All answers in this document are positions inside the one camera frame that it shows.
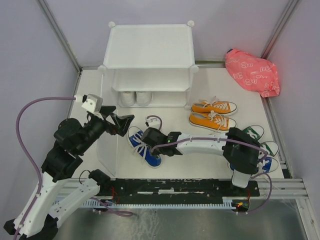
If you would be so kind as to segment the orange canvas sneaker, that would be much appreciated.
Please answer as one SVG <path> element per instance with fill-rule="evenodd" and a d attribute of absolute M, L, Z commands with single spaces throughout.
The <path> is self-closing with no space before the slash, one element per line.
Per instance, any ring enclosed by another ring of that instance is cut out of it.
<path fill-rule="evenodd" d="M 228 132 L 230 128 L 237 126 L 237 122 L 234 119 L 222 116 L 214 111 L 210 113 L 191 112 L 188 120 L 195 127 L 217 132 Z"/>
<path fill-rule="evenodd" d="M 230 101 L 220 101 L 216 97 L 212 100 L 199 100 L 191 106 L 191 111 L 200 114 L 209 114 L 211 112 L 222 116 L 230 116 L 235 114 L 238 107 L 235 103 Z"/>

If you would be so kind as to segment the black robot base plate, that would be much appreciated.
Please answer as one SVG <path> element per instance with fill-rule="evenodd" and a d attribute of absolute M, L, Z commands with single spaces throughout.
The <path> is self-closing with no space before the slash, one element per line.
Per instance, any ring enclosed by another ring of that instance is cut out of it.
<path fill-rule="evenodd" d="M 232 185 L 230 179 L 123 179 L 110 180 L 98 193 L 115 197 L 119 204 L 180 205 L 221 204 L 224 197 L 259 197 L 258 183 L 251 180 L 246 188 Z"/>

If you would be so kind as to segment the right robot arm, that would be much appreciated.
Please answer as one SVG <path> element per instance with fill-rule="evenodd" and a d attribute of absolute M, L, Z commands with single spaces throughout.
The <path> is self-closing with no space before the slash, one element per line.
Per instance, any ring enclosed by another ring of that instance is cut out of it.
<path fill-rule="evenodd" d="M 268 152 L 260 143 L 236 127 L 228 132 L 211 135 L 192 135 L 172 131 L 167 135 L 149 127 L 143 133 L 141 141 L 150 147 L 152 155 L 211 154 L 222 156 L 233 167 L 229 189 L 236 196 L 248 189 L 249 180 L 258 172 L 258 164 Z"/>

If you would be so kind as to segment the blue canvas sneaker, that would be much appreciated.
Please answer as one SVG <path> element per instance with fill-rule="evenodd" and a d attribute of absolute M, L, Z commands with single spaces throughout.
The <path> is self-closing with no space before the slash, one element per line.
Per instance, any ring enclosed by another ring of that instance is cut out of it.
<path fill-rule="evenodd" d="M 142 141 L 144 132 L 137 126 L 131 126 L 127 132 L 127 140 L 134 153 L 151 168 L 158 168 L 162 164 L 159 155 L 153 156 L 150 147 Z"/>
<path fill-rule="evenodd" d="M 266 157 L 264 160 L 237 161 L 234 164 L 228 163 L 229 168 L 245 174 L 271 173 L 279 167 L 279 161 L 273 157 Z"/>

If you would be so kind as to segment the white leather sneaker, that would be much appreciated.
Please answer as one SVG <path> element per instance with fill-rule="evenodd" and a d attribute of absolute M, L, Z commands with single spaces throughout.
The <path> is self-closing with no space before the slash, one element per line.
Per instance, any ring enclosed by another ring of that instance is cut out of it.
<path fill-rule="evenodd" d="M 138 106 L 146 107 L 152 101 L 152 92 L 150 91 L 137 91 L 136 92 L 136 103 Z"/>
<path fill-rule="evenodd" d="M 131 107 L 136 102 L 136 93 L 134 91 L 123 91 L 120 93 L 120 102 L 125 107 Z"/>

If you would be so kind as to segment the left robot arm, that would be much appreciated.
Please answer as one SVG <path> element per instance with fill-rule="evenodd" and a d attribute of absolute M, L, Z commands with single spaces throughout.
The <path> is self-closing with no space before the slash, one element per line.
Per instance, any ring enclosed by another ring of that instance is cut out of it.
<path fill-rule="evenodd" d="M 110 191 L 111 178 L 96 169 L 74 192 L 54 204 L 60 190 L 82 164 L 81 157 L 102 134 L 123 137 L 128 132 L 134 115 L 118 116 L 115 110 L 115 106 L 102 106 L 96 114 L 87 112 L 85 124 L 76 118 L 59 124 L 53 135 L 53 148 L 36 170 L 39 180 L 32 196 L 19 216 L 3 226 L 14 239 L 52 240 L 64 221 L 86 200 Z"/>

